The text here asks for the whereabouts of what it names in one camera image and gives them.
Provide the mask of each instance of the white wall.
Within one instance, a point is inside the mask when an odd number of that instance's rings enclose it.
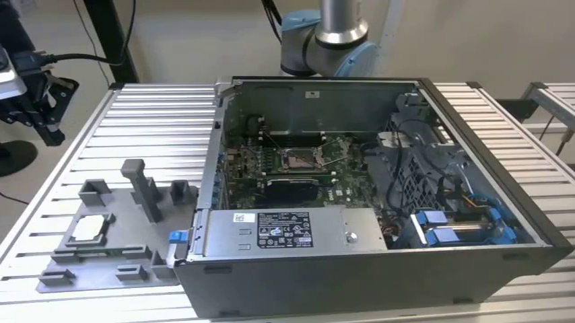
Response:
[[[575,1],[405,0],[388,76],[480,81],[518,97],[532,81],[575,80]]]

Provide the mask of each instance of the robotic arm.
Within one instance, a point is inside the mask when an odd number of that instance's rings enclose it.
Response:
[[[0,0],[0,120],[34,127],[47,146],[58,146],[65,141],[59,124],[79,83],[55,77],[42,58],[18,12]]]
[[[368,32],[358,0],[322,0],[321,10],[290,12],[282,22],[282,71],[369,76],[378,46],[368,41]]]

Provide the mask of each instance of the barcode sticker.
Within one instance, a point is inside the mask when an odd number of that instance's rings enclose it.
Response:
[[[255,213],[234,213],[234,222],[255,222]]]
[[[307,91],[306,92],[306,98],[307,99],[319,99],[321,98],[321,92],[319,91]]]

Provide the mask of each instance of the power supply label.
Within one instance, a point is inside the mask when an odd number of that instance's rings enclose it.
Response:
[[[258,214],[258,246],[261,248],[314,247],[309,212]]]

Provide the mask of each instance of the open computer tower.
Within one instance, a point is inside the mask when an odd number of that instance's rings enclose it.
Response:
[[[201,317],[482,302],[573,250],[428,79],[235,77],[175,272]]]

